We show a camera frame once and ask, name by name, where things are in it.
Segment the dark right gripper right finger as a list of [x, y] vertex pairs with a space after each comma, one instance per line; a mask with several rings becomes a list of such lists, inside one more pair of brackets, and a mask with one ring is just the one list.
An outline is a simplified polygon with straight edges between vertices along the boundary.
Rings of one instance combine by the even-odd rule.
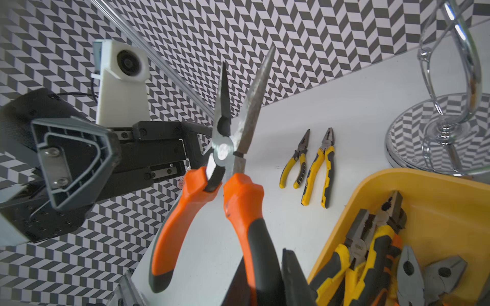
[[316, 306], [314, 294], [304, 276], [294, 251], [283, 249], [281, 273], [287, 306]]

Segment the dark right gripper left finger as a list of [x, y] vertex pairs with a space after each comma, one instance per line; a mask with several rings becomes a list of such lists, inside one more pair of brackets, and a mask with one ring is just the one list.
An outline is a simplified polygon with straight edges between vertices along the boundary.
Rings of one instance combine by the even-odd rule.
[[244, 258], [237, 267], [234, 277], [223, 299], [222, 306], [250, 306], [251, 289], [248, 284]]

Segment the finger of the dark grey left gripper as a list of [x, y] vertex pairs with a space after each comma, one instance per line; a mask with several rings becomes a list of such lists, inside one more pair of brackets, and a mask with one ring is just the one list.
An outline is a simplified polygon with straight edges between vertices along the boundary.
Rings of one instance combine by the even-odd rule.
[[88, 206], [122, 160], [117, 135], [79, 119], [35, 119], [31, 128], [51, 205], [56, 210]]

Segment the orange black needle-nose pliers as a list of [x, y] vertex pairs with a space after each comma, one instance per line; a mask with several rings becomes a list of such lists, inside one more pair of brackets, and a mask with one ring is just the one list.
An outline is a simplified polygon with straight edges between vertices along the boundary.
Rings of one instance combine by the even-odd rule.
[[264, 188], [245, 174], [250, 148], [274, 61], [276, 47], [267, 53], [239, 112], [237, 129], [231, 130], [227, 66], [222, 65], [216, 97], [211, 153], [205, 166], [189, 171], [179, 201], [166, 217], [149, 265], [149, 285], [161, 293], [170, 285], [182, 243], [199, 210], [224, 192], [223, 208], [239, 239], [250, 305], [281, 305], [285, 288], [278, 257], [267, 230], [262, 202]]

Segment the small yellow needle-nose pliers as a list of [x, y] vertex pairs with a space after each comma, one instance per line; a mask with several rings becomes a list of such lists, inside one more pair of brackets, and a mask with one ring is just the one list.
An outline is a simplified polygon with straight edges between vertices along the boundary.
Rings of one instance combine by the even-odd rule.
[[279, 179], [279, 187], [281, 189], [286, 188], [287, 178], [291, 171], [291, 169], [295, 166], [297, 162], [300, 164], [299, 174], [293, 184], [294, 189], [298, 189], [301, 187], [301, 184], [306, 177], [306, 154], [308, 151], [308, 144], [310, 139], [310, 129], [308, 129], [304, 136], [302, 137], [300, 143], [297, 146], [297, 149], [294, 151], [293, 156], [289, 159], [288, 163], [285, 165], [281, 177]]

